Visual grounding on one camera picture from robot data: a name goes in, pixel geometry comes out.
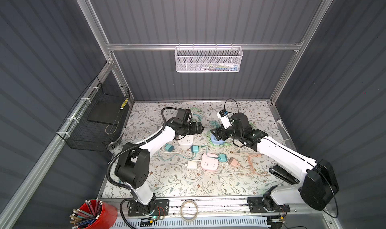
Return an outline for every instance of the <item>power strip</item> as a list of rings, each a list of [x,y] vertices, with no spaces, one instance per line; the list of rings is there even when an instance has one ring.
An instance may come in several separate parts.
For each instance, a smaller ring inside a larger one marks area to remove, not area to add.
[[[205,153],[201,158],[201,167],[208,172],[215,172],[219,167],[217,155]]]
[[[183,139],[178,140],[178,144],[184,148],[189,148],[193,145],[194,135],[186,135]]]

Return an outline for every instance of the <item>pencil holder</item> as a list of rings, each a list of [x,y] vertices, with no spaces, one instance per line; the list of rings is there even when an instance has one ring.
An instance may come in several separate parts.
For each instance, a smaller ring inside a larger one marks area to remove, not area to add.
[[[95,207],[95,200],[90,200],[91,205]],[[81,210],[91,213],[88,209],[86,203],[84,203],[81,207]],[[115,206],[109,205],[107,203],[102,204],[102,211],[100,212],[100,216],[98,220],[96,220],[93,224],[86,227],[87,229],[108,229],[112,227],[117,220],[118,212]]]

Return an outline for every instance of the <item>white plug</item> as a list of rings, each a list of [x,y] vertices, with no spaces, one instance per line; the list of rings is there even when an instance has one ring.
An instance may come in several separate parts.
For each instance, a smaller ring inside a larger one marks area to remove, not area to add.
[[[188,169],[195,170],[198,168],[198,162],[197,161],[188,161]]]

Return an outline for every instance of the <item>floral tablecloth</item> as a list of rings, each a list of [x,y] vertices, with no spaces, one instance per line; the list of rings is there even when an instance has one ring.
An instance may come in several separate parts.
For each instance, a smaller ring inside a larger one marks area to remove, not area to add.
[[[237,102],[240,112],[246,114],[253,128],[267,132],[278,142],[282,143],[276,122],[265,101]],[[200,148],[200,152],[195,159],[200,159],[202,154],[208,149],[208,153],[224,153],[228,159],[235,158],[241,166],[231,167],[227,162],[220,162],[216,172],[204,172],[200,168],[187,170],[184,177],[191,182],[191,179],[199,178],[196,183],[189,184],[183,179],[181,168],[187,160],[168,153],[155,153],[150,159],[149,177],[147,183],[157,197],[181,197],[181,196],[217,196],[217,195],[259,195],[263,194],[272,185],[283,186],[285,184],[279,178],[268,173],[268,169],[277,163],[263,154],[244,147],[238,148],[231,145],[232,140],[228,139],[228,145],[214,146],[210,143],[208,132],[210,129],[218,127],[220,124],[216,113],[224,108],[224,102],[161,102],[161,103],[135,103],[128,120],[126,129],[123,132],[122,145],[126,141],[132,143],[141,141],[144,136],[149,136],[150,131],[156,131],[162,125],[161,109],[164,107],[176,107],[191,109],[193,121],[200,118],[205,128],[204,133],[194,136],[194,145],[205,145]],[[237,106],[233,101],[226,104],[227,111],[237,112]],[[175,115],[176,111],[166,110],[166,119]],[[175,151],[180,152],[187,158],[191,158],[190,148],[181,148],[177,140],[170,142],[175,147]],[[250,159],[255,173],[251,173]],[[119,181],[114,175],[113,166],[111,176]],[[131,197],[127,189],[119,188],[107,182],[103,198],[123,198]]]

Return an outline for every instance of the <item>power adapter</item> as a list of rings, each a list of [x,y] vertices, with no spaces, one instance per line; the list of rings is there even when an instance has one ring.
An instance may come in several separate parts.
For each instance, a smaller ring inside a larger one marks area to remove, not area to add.
[[[238,162],[237,159],[235,158],[231,158],[229,161],[228,161],[228,164],[230,166],[232,166],[233,168],[235,168],[236,166],[240,165],[240,163]]]
[[[227,159],[227,155],[226,154],[219,154],[219,161],[220,162],[226,162],[228,159]]]
[[[197,161],[188,161],[188,169],[195,170],[198,168],[198,162]]]
[[[174,150],[174,146],[171,145],[171,144],[166,144],[165,145],[165,149],[166,149],[167,152],[170,153],[170,152],[172,152]]]
[[[198,153],[200,148],[205,147],[205,145],[192,145],[191,150],[192,154]]]

